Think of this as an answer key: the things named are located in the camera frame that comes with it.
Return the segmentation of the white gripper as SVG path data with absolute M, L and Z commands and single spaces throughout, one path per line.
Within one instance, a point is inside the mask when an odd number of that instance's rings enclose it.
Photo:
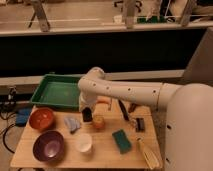
M 81 93 L 79 95 L 79 111 L 89 108 L 91 112 L 94 112 L 97 102 L 97 96 L 92 94 Z

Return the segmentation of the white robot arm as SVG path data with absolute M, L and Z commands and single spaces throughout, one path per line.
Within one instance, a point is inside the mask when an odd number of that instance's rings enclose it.
M 108 96 L 166 111 L 165 171 L 213 171 L 213 87 L 109 81 L 99 67 L 78 82 L 79 108 Z

